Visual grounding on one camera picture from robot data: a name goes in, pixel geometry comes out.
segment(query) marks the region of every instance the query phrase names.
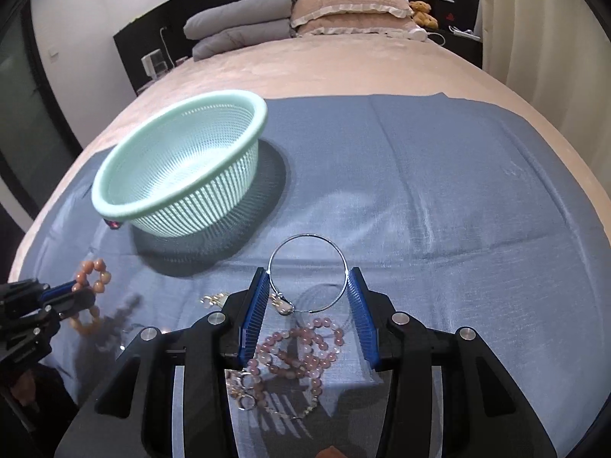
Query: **wall outlet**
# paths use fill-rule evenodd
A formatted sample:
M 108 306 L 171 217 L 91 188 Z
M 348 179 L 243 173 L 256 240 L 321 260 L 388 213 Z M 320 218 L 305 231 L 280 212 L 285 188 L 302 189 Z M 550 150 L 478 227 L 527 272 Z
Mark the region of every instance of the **wall outlet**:
M 47 51 L 49 52 L 49 57 L 52 62 L 55 62 L 59 58 L 59 50 L 57 50 L 56 47 L 51 46 Z

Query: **curtain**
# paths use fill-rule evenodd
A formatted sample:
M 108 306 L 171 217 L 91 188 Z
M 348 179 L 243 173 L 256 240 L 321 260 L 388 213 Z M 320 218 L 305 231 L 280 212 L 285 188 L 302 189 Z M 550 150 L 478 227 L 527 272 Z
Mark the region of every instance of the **curtain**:
M 584 0 L 481 0 L 484 70 L 534 106 L 611 195 L 611 42 Z

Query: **silver bracelet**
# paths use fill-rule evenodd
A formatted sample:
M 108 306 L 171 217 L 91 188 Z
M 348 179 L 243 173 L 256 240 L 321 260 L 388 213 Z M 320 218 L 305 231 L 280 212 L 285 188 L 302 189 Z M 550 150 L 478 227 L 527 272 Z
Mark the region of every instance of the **silver bracelet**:
M 293 239 L 297 239 L 299 237 L 314 237 L 316 239 L 321 239 L 327 243 L 329 243 L 331 246 L 334 247 L 335 251 L 337 251 L 337 253 L 339 254 L 339 256 L 341 257 L 341 262 L 343 263 L 343 267 L 344 267 L 344 283 L 343 286 L 341 287 L 341 290 L 339 292 L 339 294 L 335 297 L 335 299 L 329 303 L 328 305 L 324 306 L 323 308 L 318 308 L 315 310 L 296 310 L 295 309 L 295 305 L 288 299 L 286 299 L 285 295 L 283 295 L 282 292 L 280 292 L 276 285 L 274 284 L 274 280 L 273 277 L 271 275 L 271 266 L 272 266 L 272 262 L 274 261 L 274 257 L 276 256 L 276 253 L 278 253 L 278 251 L 280 250 L 280 248 L 282 248 L 286 243 L 288 243 L 289 241 L 292 241 Z M 271 254 L 270 256 L 270 261 L 268 263 L 268 269 L 267 269 L 267 273 L 270 276 L 270 300 L 272 305 L 274 305 L 274 308 L 276 308 L 276 310 L 278 311 L 278 313 L 280 315 L 291 315 L 291 313 L 320 313 L 322 311 L 328 310 L 329 308 L 331 308 L 333 305 L 335 305 L 340 298 L 342 297 L 342 295 L 344 294 L 344 292 L 346 292 L 346 288 L 348 287 L 348 263 L 346 262 L 346 258 L 344 257 L 343 253 L 341 252 L 341 249 L 338 248 L 338 246 L 332 242 L 331 239 L 328 239 L 327 237 L 318 235 L 318 234 L 297 234 L 297 235 L 292 235 L 291 237 L 289 237 L 288 239 L 285 239 L 283 242 L 281 242 L 277 248 L 274 250 L 274 252 Z

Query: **cable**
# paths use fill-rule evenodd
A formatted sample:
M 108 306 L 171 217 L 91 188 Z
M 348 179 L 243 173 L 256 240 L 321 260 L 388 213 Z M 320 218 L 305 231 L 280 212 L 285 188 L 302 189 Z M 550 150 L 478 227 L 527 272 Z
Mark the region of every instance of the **cable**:
M 167 50 L 166 40 L 163 39 L 163 30 L 164 29 L 167 31 L 167 27 L 166 26 L 160 27 L 159 35 L 160 35 L 160 38 L 161 38 L 161 42 L 163 43 L 163 47 L 166 49 L 166 55 L 170 59 L 170 63 L 172 64 L 172 69 L 175 69 L 176 68 L 176 64 L 172 60 L 172 57 L 170 56 L 170 52 Z
M 442 42 L 442 44 L 439 44 L 439 43 L 435 42 L 435 40 L 434 40 L 434 39 L 432 39 L 431 41 L 433 41 L 435 44 L 439 44 L 439 46 L 445 46 L 445 36 L 444 36 L 444 35 L 439 34 L 439 33 L 427 33 L 427 38 L 428 38 L 429 36 L 433 36 L 433 35 L 435 35 L 435 36 L 441 36 L 441 39 L 443 39 L 443 40 L 444 40 L 444 42 Z

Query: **mint green basket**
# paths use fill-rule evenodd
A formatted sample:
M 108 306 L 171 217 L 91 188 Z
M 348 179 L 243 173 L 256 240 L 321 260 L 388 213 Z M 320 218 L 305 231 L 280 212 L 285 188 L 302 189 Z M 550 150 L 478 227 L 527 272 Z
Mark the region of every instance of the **mint green basket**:
M 265 101 L 250 91 L 216 91 L 165 108 L 106 157 L 92 187 L 94 208 L 161 237 L 210 226 L 250 187 L 266 120 Z

